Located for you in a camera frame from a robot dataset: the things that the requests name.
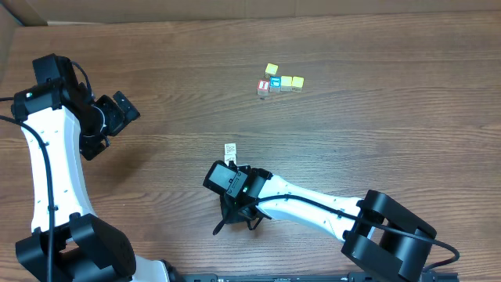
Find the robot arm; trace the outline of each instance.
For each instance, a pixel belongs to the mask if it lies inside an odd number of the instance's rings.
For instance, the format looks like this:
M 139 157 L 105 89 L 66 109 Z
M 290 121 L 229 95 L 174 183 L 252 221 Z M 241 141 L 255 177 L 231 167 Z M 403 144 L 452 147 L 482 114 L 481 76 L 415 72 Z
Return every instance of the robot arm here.
M 72 62 L 49 55 L 33 62 L 38 85 L 14 96 L 13 116 L 28 125 L 45 143 L 52 171 L 55 205 L 54 281 L 174 282 L 179 275 L 163 261 L 134 254 L 128 238 L 99 219 L 88 198 L 80 154 L 91 160 L 115 136 L 139 117 L 121 92 L 94 101 L 78 84 Z M 16 243 L 19 262 L 40 281 L 46 281 L 49 197 L 45 160 L 33 134 L 22 128 L 31 156 L 34 216 L 31 237 Z M 60 253 L 68 241 L 78 248 Z
M 287 182 L 278 175 L 272 176 L 270 180 L 265 182 L 258 197 L 265 198 L 285 194 L 305 197 L 350 215 L 357 216 L 360 213 L 360 208 L 357 207 L 360 198 L 335 197 L 307 190 Z M 310 226 L 328 233 L 341 242 L 344 242 L 343 233 L 351 230 L 355 225 L 355 221 L 351 219 L 294 199 L 266 201 L 260 203 L 256 208 L 263 215 L 272 219 L 285 219 Z
M 223 220 L 214 234 L 225 223 L 247 221 L 253 230 L 254 219 L 292 220 L 336 237 L 344 243 L 341 252 L 379 281 L 417 282 L 437 242 L 433 227 L 373 190 L 364 199 L 334 197 L 300 188 L 261 168 L 222 161 L 212 165 L 204 186 L 221 199 Z M 385 219 L 387 226 L 382 225 Z M 379 244 L 370 240 L 374 226 L 384 230 Z

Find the toy block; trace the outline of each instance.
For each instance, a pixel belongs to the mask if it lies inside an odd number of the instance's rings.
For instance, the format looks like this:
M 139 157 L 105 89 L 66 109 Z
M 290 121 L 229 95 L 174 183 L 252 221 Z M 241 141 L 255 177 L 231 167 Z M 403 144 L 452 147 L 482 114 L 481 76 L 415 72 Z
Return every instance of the toy block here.
M 258 84 L 258 95 L 267 96 L 269 94 L 269 81 L 260 80 Z
M 227 154 L 236 154 L 236 144 L 228 143 L 225 144 L 225 155 Z
M 278 69 L 279 66 L 269 63 L 268 66 L 266 66 L 265 78 L 270 78 L 271 76 L 276 75 Z
M 282 76 L 280 89 L 282 91 L 292 90 L 292 77 Z
M 304 78 L 300 78 L 300 77 L 292 78 L 292 91 L 301 92 L 303 90 L 304 83 L 305 83 Z
M 280 92 L 280 78 L 278 77 L 269 78 L 269 91 Z

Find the black bracket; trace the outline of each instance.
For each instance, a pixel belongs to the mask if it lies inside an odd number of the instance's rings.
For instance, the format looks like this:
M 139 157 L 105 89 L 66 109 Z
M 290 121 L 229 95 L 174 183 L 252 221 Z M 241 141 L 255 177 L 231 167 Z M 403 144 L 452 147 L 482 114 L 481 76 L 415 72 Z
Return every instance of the black bracket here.
M 44 56 L 33 61 L 33 68 L 38 84 L 14 95 L 14 118 L 26 121 L 29 114 L 65 106 L 80 123 L 80 153 L 87 161 L 110 145 L 108 136 L 116 136 L 140 116 L 120 91 L 113 95 L 114 101 L 106 95 L 94 101 L 85 84 L 78 83 L 73 64 L 66 57 Z
M 383 282 L 373 279 L 368 273 L 349 273 L 341 275 L 272 275 L 272 276 L 218 276 L 215 274 L 185 275 L 186 282 Z M 421 274 L 420 282 L 459 282 L 457 273 L 436 273 L 430 271 Z
M 391 228 L 430 239 L 437 236 L 433 227 L 383 193 L 369 190 L 357 205 L 361 209 L 360 218 L 377 224 L 387 219 Z M 384 232 L 376 244 L 367 238 L 370 230 L 371 226 L 356 223 L 343 234 L 346 241 L 341 252 L 377 280 L 417 282 L 431 244 L 389 232 Z
M 61 253 L 73 238 L 78 248 Z M 94 215 L 74 214 L 55 230 L 54 281 L 129 281 L 135 273 L 131 243 L 120 230 Z M 48 232 L 35 230 L 31 237 L 16 243 L 16 256 L 38 280 L 47 279 Z
M 247 222 L 249 229 L 252 230 L 250 221 L 262 219 L 265 215 L 256 208 L 246 208 L 239 214 L 233 214 L 231 211 L 256 201 L 266 180 L 272 176 L 271 172 L 262 168 L 251 168 L 249 165 L 236 166 L 233 161 L 230 161 L 229 165 L 223 161 L 216 161 L 205 176 L 203 185 L 219 194 L 222 217 L 229 215 L 226 223 Z

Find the wood grain surface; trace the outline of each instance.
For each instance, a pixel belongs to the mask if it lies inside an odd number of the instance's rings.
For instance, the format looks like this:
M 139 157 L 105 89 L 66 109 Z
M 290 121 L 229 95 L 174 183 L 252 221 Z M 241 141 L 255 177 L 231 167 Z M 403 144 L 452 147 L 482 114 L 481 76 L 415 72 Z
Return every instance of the wood grain surface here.
M 357 270 L 340 243 L 292 222 L 212 236 L 218 197 L 201 183 L 236 143 L 240 163 L 305 188 L 387 193 L 461 251 L 441 271 L 501 280 L 501 13 L 25 27 L 0 96 L 34 85 L 31 61 L 52 52 L 78 61 L 97 96 L 121 90 L 141 111 L 83 161 L 96 212 L 137 254 L 182 273 Z M 303 93 L 258 100 L 267 63 L 305 77 Z M 30 236 L 30 158 L 6 123 L 0 160 L 0 280 L 30 281 L 14 252 Z M 434 248 L 429 262 L 449 256 Z

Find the black cable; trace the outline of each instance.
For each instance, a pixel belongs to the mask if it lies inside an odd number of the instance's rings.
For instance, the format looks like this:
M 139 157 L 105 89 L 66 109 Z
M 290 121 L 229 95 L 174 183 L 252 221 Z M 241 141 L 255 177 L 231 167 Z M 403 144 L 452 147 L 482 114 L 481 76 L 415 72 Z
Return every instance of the black cable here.
M 234 213 L 233 212 L 233 207 L 235 205 L 232 204 L 232 202 L 228 199 L 228 194 L 225 193 L 225 195 L 223 196 L 223 200 L 225 201 L 225 203 L 228 206 L 229 210 L 226 212 L 225 216 L 222 218 L 222 221 L 212 231 L 212 235 L 214 235 L 214 236 L 218 235 L 219 231 L 221 231 L 222 227 L 228 221 L 230 215 Z
M 48 246 L 48 260 L 47 260 L 47 281 L 52 282 L 52 266 L 54 263 L 54 225 L 55 225 L 55 206 L 54 206 L 54 193 L 52 188 L 52 172 L 50 169 L 49 154 L 47 153 L 46 144 L 41 139 L 40 135 L 30 126 L 22 122 L 18 122 L 13 118 L 0 115 L 0 120 L 10 122 L 14 125 L 19 125 L 29 131 L 38 141 L 41 149 L 41 154 L 44 157 L 45 173 L 47 177 L 47 194 L 49 196 L 49 246 Z
M 258 228 L 259 226 L 259 223 L 261 223 L 261 221 L 263 220 L 264 216 L 260 217 L 258 219 L 258 221 L 256 222 L 256 224 L 254 224 L 254 226 L 251 225 L 251 221 L 250 220 L 246 220 L 245 222 L 247 222 L 247 228 L 252 231 L 252 230 L 256 230 L 256 228 Z
M 80 65 L 77 62 L 71 61 L 71 63 L 84 75 L 85 83 L 87 84 L 87 92 L 89 96 L 92 96 L 91 82 L 88 80 L 87 74 L 85 73 L 84 69 L 80 67 Z
M 238 209 L 237 213 L 240 213 L 242 210 L 244 210 L 246 208 L 254 207 L 254 206 L 258 205 L 259 203 L 266 202 L 266 201 L 278 200 L 278 199 L 292 199 L 292 200 L 303 201 L 305 203 L 314 205 L 314 206 L 316 206 L 318 208 L 321 208 L 323 210 L 326 210 L 328 212 L 332 212 L 335 215 L 339 215 L 339 216 L 345 217 L 347 219 L 354 220 L 354 221 L 356 221 L 358 223 L 365 224 L 367 226 L 372 226 L 372 227 L 375 227 L 375 228 L 383 230 L 383 231 L 388 231 L 388 232 L 391 232 L 391 233 L 395 233 L 395 234 L 402 235 L 402 236 L 405 236 L 405 237 L 413 238 L 413 239 L 416 239 L 416 240 L 421 240 L 421 241 L 424 241 L 426 243 L 442 247 L 442 248 L 444 248 L 446 250 L 451 251 L 454 254 L 454 256 L 452 258 L 446 259 L 446 260 L 441 261 L 441 262 L 432 263 L 429 266 L 425 266 L 423 268 L 423 272 L 424 273 L 426 273 L 428 270 L 433 269 L 435 267 L 445 266 L 445 265 L 448 265 L 450 263 L 457 262 L 460 259 L 460 253 L 459 253 L 459 251 L 457 251 L 453 246 L 451 246 L 449 244 L 446 244 L 444 242 L 441 242 L 439 240 L 434 240 L 434 239 L 430 239 L 430 238 L 426 238 L 426 237 L 422 237 L 422 236 L 417 236 L 417 235 L 412 234 L 412 233 L 408 233 L 408 232 L 404 232 L 404 231 L 401 231 L 401 230 L 397 230 L 395 228 L 391 228 L 391 227 L 388 227 L 388 226 L 385 226 L 385 225 L 382 225 L 382 224 L 377 224 L 377 223 L 371 222 L 371 221 L 369 221 L 367 219 L 362 219 L 362 218 L 359 218 L 358 216 L 350 215 L 350 214 L 347 214 L 345 212 L 339 211 L 339 210 L 337 210 L 335 208 L 327 207 L 324 204 L 320 204 L 318 202 L 315 202 L 313 200 L 310 200 L 308 198 L 301 197 L 301 196 L 284 194 L 284 195 L 276 195 L 276 196 L 271 196 L 271 197 L 264 197 L 264 198 L 261 198 L 261 199 L 257 199 L 256 201 L 253 201 L 252 203 L 244 205 L 243 207 L 241 207 L 241 208 Z M 222 226 L 224 226 L 225 223 L 226 223 L 226 221 L 228 220 L 228 217 L 229 217 L 229 215 L 227 215 L 216 226 L 216 229 L 217 228 L 221 229 Z

